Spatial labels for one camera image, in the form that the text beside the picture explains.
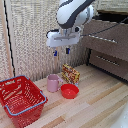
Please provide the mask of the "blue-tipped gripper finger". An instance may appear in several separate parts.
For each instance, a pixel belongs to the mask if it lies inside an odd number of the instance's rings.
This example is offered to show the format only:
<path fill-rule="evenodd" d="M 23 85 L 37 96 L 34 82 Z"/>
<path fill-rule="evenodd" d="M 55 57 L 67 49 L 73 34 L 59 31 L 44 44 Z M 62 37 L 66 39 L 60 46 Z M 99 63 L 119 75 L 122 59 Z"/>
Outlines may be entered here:
<path fill-rule="evenodd" d="M 58 51 L 57 51 L 57 47 L 56 47 L 56 48 L 54 48 L 53 55 L 57 56 L 57 53 L 58 53 Z"/>
<path fill-rule="evenodd" d="M 66 47 L 66 54 L 70 54 L 70 50 L 71 50 L 70 46 Z"/>

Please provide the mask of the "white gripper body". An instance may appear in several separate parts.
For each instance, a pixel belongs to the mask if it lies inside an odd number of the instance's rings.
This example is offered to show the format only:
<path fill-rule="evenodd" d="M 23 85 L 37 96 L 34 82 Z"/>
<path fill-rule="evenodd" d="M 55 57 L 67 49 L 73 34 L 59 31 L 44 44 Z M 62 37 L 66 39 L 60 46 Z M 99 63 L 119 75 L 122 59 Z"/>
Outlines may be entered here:
<path fill-rule="evenodd" d="M 71 29 L 54 29 L 47 33 L 47 42 L 48 47 L 59 47 L 77 44 L 80 38 L 81 28 L 76 26 Z"/>

